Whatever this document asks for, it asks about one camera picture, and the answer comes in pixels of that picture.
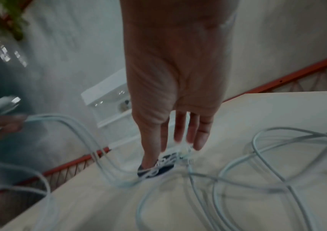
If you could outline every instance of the white table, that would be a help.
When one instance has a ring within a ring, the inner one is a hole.
[[[299,92],[243,95],[224,103],[218,111],[205,148],[196,154],[194,169],[216,174],[230,160],[247,153],[246,146],[258,131],[274,126],[291,126],[327,132],[327,92]],[[302,135],[294,132],[269,133],[267,140]],[[289,176],[299,171],[323,148],[316,143],[294,144],[266,155],[274,167]],[[118,155],[111,151],[110,156]],[[261,184],[275,182],[270,174],[243,164],[230,178]],[[175,167],[171,172],[185,171]],[[135,210],[144,193],[165,176],[146,180],[130,189],[118,189],[104,182],[95,165],[53,192],[60,208],[59,230],[137,230]],[[208,180],[195,179],[198,188],[210,192]],[[327,230],[327,169],[298,187],[302,198]],[[305,230],[299,209],[290,195],[261,194],[227,186],[225,211],[245,231]],[[22,230],[37,219],[41,203],[11,221],[2,230]],[[148,199],[142,220],[150,230],[206,230],[208,224],[193,194],[188,178],[173,174]]]

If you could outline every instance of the gray floor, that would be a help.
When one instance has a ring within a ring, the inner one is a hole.
[[[30,65],[23,70],[0,60],[0,96],[20,96],[20,113],[71,115],[100,138],[80,94],[124,66],[119,1],[37,0],[25,18],[30,26],[20,46]],[[327,58],[327,1],[242,1],[232,53],[226,97]],[[40,171],[86,153],[55,124],[28,125],[0,142],[1,160]],[[0,181],[22,177],[0,173]]]

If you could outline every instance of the forearm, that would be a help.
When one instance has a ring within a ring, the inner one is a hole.
[[[125,24],[165,27],[196,22],[222,24],[238,0],[120,0],[120,4]]]

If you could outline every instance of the cable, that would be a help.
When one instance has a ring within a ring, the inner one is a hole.
[[[323,163],[325,163],[325,160],[327,159],[327,147],[322,150],[317,157],[312,160],[303,170],[301,170],[299,173],[295,174],[292,177],[289,178],[284,178],[279,172],[272,167],[268,161],[262,156],[262,153],[265,151],[269,151],[271,149],[281,147],[290,143],[296,143],[296,142],[302,142],[304,140],[308,139],[314,139],[314,138],[327,138],[327,133],[320,133],[320,132],[313,132],[313,131],[308,131],[304,129],[298,129],[298,128],[291,128],[291,127],[274,127],[270,129],[265,129],[259,133],[257,133],[253,140],[252,140],[252,147],[254,150],[253,154],[247,155],[247,156],[242,156],[239,157],[225,166],[218,176],[213,176],[213,175],[208,175],[208,174],[202,174],[199,172],[195,172],[192,169],[192,164],[189,161],[190,157],[192,154],[186,154],[186,155],[181,155],[181,156],[171,156],[170,158],[167,158],[166,160],[162,161],[158,166],[151,168],[145,173],[142,177],[137,177],[137,172],[131,172],[131,171],[126,171],[121,169],[117,164],[114,163],[104,152],[103,148],[100,147],[99,143],[96,141],[94,136],[89,132],[89,130],[81,124],[79,121],[65,115],[59,115],[59,114],[41,114],[41,115],[34,115],[30,116],[27,118],[25,123],[30,123],[30,122],[38,122],[38,121],[57,121],[65,126],[67,126],[76,136],[79,140],[82,141],[82,143],[86,146],[88,151],[91,154],[91,157],[93,160],[96,162],[96,166],[99,169],[101,176],[103,176],[109,184],[115,186],[115,187],[123,187],[123,188],[129,188],[132,187],[141,181],[145,180],[147,177],[154,176],[157,171],[165,166],[168,165],[174,165],[178,162],[183,162],[187,161],[187,175],[190,179],[194,194],[204,212],[204,214],[207,217],[207,220],[209,224],[211,225],[211,228],[214,231],[224,231],[226,230],[224,226],[216,220],[215,217],[213,217],[208,209],[205,206],[205,203],[200,199],[198,190],[194,184],[194,179],[193,177],[199,177],[199,178],[207,178],[213,180],[213,190],[212,190],[212,199],[213,199],[213,205],[216,211],[217,216],[220,218],[220,221],[223,222],[223,224],[230,229],[231,231],[240,231],[239,228],[237,228],[234,224],[230,222],[228,218],[226,218],[221,206],[219,205],[219,199],[218,199],[218,183],[227,183],[232,186],[237,186],[237,187],[242,187],[242,188],[247,188],[251,190],[258,190],[262,191],[265,193],[283,193],[285,191],[290,191],[292,196],[294,197],[297,205],[299,206],[302,216],[305,220],[306,227],[309,231],[314,231],[316,230],[316,225],[312,221],[312,215],[306,208],[304,202],[300,199],[299,195],[297,192],[294,190],[293,186],[300,181],[302,181],[305,177],[309,176],[311,173],[315,172]],[[298,132],[303,132],[303,133],[308,133],[309,135],[301,136],[301,137],[296,137],[287,141],[284,141],[282,143],[278,143],[275,145],[268,146],[266,148],[258,149],[256,145],[256,141],[259,138],[259,136],[267,131],[272,131],[272,130],[291,130],[291,131],[298,131]],[[103,153],[102,157],[99,157],[96,153],[97,150],[101,150]],[[252,184],[247,184],[243,182],[238,182],[238,181],[233,181],[230,179],[225,178],[224,176],[233,168],[238,166],[241,163],[244,163],[247,160],[250,160],[251,158],[257,157],[259,158],[262,163],[281,181],[279,183],[272,183],[272,184],[267,184],[267,185],[252,185]],[[11,164],[5,164],[5,163],[0,163],[0,168],[4,169],[9,169],[9,170],[17,170],[17,171],[23,171],[23,172],[28,172],[32,173],[33,175],[37,176],[44,184],[46,191],[43,191],[43,195],[45,195],[45,207],[43,209],[42,214],[38,218],[38,221],[36,222],[33,231],[38,231],[42,229],[42,224],[44,224],[46,221],[46,217],[49,211],[49,207],[51,205],[51,200],[53,199],[51,196],[50,192],[50,186],[48,184],[48,181],[46,178],[40,174],[37,171],[34,171],[30,168],[24,167],[24,166],[16,166],[16,165],[11,165]],[[163,179],[162,181],[159,182],[158,185],[164,183],[165,180]],[[136,210],[136,223],[137,227],[142,230],[143,225],[140,219],[140,214],[143,209],[143,205],[147,198],[150,196],[150,194],[157,188],[158,186],[155,185],[152,187],[142,198],[141,202],[139,203],[137,210]],[[25,188],[25,187],[17,187],[17,186],[10,186],[4,188],[8,188],[11,190],[29,190],[33,191],[33,188]],[[54,214],[54,217],[52,218],[53,222],[52,225],[50,225],[47,229],[44,228],[43,230],[53,230],[54,227],[57,224],[58,221],[58,215]]]

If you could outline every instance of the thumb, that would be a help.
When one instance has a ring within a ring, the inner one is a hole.
[[[144,150],[143,169],[154,167],[161,152],[161,125],[155,124],[132,111],[134,121],[141,133],[141,143]]]

